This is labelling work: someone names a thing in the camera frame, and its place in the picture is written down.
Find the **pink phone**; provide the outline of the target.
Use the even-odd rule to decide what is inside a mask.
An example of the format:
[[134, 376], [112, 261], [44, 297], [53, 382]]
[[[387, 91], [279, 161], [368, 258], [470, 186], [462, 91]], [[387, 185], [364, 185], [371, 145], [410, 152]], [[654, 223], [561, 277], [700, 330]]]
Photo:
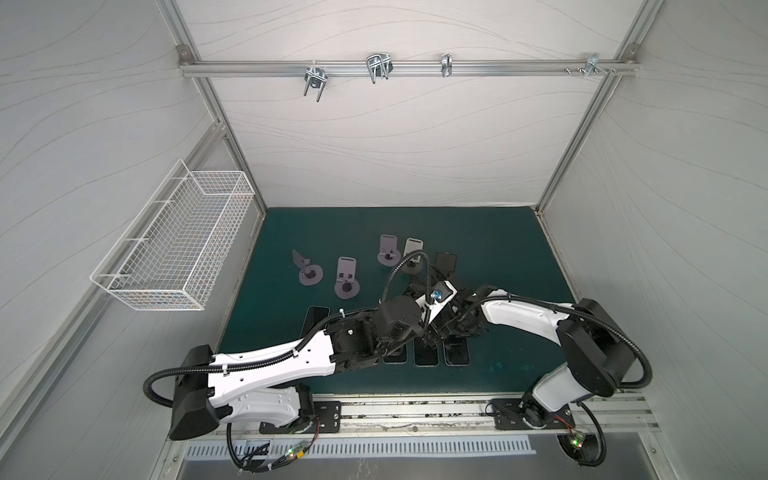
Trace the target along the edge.
[[451, 336], [443, 342], [444, 362], [449, 367], [465, 367], [471, 363], [468, 341]]

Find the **teal phone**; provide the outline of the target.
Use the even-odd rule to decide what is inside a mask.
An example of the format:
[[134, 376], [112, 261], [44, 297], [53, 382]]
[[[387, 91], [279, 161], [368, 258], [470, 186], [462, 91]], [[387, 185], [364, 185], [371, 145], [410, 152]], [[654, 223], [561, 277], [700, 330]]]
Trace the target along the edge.
[[436, 348], [425, 345], [416, 339], [413, 342], [414, 363], [417, 367], [435, 367], [439, 364], [439, 354]]

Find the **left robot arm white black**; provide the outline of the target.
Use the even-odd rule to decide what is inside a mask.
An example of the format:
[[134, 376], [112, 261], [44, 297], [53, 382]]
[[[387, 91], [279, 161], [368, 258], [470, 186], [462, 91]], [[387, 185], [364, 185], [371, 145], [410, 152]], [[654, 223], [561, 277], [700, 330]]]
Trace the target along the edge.
[[192, 348], [170, 373], [173, 440], [193, 439], [223, 422], [302, 425], [313, 414], [301, 380], [378, 365], [410, 340], [424, 335], [451, 295], [433, 291], [418, 299], [401, 295], [373, 310], [333, 315], [297, 341], [237, 354]]

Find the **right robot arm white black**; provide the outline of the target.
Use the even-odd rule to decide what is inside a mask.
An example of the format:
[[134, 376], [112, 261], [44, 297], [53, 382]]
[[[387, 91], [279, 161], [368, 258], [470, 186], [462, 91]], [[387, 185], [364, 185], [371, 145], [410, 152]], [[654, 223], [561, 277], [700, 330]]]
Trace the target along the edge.
[[561, 349], [564, 363], [537, 380], [520, 400], [518, 411], [535, 428], [572, 402], [608, 398], [652, 379], [644, 352], [590, 299], [553, 303], [496, 289], [471, 295], [455, 320], [466, 329], [487, 324], [516, 328]]

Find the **round grey stand back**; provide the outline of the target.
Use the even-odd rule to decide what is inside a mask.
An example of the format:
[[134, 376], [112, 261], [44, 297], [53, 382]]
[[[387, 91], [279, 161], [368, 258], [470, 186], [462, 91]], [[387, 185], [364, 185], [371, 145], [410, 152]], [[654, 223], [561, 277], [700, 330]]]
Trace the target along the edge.
[[401, 271], [408, 275], [417, 275], [423, 269], [422, 256], [416, 252], [423, 249], [424, 242], [421, 239], [409, 237], [405, 241]]

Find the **aluminium top cross bar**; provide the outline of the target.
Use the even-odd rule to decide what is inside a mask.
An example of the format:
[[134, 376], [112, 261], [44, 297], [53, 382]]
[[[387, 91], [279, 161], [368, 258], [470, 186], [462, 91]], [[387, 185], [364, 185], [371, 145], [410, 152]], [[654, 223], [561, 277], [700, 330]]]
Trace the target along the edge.
[[[586, 59], [576, 60], [460, 60], [453, 58], [450, 77], [522, 77], [565, 76], [563, 69], [578, 68]], [[638, 62], [600, 59], [604, 67], [618, 70], [616, 75], [634, 75], [641, 69]], [[393, 60], [391, 78], [443, 78], [441, 58], [429, 60]], [[367, 77], [364, 60], [316, 61], [199, 61], [182, 65], [182, 75], [189, 78], [302, 78], [308, 67], [324, 69], [330, 78]]]

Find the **metal u-bolt clamp middle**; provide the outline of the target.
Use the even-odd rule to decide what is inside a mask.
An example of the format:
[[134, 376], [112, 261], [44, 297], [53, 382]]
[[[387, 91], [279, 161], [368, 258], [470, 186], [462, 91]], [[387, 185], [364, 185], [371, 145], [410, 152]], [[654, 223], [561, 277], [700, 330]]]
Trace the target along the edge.
[[365, 65], [373, 84], [376, 84], [379, 78], [388, 80], [393, 70], [392, 58], [389, 53], [370, 55], [366, 58]]

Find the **metal u-bolt clamp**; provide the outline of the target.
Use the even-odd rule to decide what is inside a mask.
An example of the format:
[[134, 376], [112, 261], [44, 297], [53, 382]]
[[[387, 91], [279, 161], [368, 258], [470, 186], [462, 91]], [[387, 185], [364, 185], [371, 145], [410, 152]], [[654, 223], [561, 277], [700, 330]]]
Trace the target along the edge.
[[365, 65], [373, 84], [376, 84], [379, 78], [388, 80], [393, 70], [392, 58], [389, 53], [370, 55], [366, 58]]
[[328, 82], [326, 71], [318, 66], [308, 67], [304, 75], [305, 87], [303, 95], [307, 96], [310, 90], [316, 90], [316, 102], [322, 98], [322, 94]]

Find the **metal u-bolt clamp left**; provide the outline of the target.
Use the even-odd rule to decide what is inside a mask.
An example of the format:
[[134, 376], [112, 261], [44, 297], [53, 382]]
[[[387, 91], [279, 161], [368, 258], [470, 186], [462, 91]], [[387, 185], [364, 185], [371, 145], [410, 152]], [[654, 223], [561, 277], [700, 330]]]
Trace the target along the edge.
[[318, 66], [308, 67], [304, 75], [305, 87], [303, 95], [307, 96], [310, 90], [316, 90], [316, 102], [322, 98], [322, 94], [328, 82], [326, 71]]

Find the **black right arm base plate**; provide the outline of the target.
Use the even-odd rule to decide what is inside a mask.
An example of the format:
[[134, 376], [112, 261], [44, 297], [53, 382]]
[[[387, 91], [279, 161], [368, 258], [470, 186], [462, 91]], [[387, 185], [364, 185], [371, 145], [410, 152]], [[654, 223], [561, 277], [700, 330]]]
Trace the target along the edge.
[[496, 430], [569, 430], [575, 427], [568, 406], [550, 412], [533, 400], [494, 398], [484, 408]]

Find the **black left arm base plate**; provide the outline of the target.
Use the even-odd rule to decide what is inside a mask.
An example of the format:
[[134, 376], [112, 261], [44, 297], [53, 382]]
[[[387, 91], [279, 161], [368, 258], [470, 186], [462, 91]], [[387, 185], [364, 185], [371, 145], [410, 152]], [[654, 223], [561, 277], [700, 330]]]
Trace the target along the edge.
[[262, 422], [259, 433], [262, 435], [277, 434], [314, 434], [338, 433], [341, 423], [341, 403], [339, 401], [318, 401], [311, 407], [301, 407], [299, 417], [292, 423], [277, 427]]

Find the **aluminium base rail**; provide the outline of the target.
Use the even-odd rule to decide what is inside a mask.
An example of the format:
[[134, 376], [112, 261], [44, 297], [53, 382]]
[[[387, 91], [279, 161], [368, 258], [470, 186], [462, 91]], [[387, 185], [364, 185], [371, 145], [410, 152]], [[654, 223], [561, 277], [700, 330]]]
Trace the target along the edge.
[[[511, 392], [435, 395], [332, 395], [319, 394], [319, 401], [337, 401], [339, 437], [501, 435], [495, 428], [495, 398], [513, 398]], [[640, 393], [619, 393], [611, 398], [593, 397], [582, 407], [572, 404], [566, 417], [580, 431], [593, 433], [590, 409], [602, 430], [608, 433], [657, 433], [661, 430], [649, 404]]]

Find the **small metal bracket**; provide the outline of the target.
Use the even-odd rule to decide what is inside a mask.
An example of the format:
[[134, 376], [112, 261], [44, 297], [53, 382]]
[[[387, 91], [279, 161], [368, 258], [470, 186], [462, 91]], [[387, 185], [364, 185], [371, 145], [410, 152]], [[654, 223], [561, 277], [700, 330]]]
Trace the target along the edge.
[[450, 53], [444, 53], [441, 57], [441, 75], [448, 78], [452, 75], [453, 58]]

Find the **metal bolt bracket right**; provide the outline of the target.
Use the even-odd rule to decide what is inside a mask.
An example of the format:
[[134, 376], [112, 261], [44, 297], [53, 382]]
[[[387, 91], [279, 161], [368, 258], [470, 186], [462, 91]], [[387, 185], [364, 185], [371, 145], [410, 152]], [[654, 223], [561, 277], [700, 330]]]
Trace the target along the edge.
[[569, 68], [566, 67], [563, 69], [563, 71], [570, 76], [581, 76], [582, 78], [587, 78], [590, 76], [602, 76], [602, 77], [609, 77], [616, 75], [618, 73], [618, 70], [613, 67], [604, 67], [600, 63], [600, 58], [597, 54], [593, 54], [589, 56], [585, 63], [578, 67], [578, 68]]

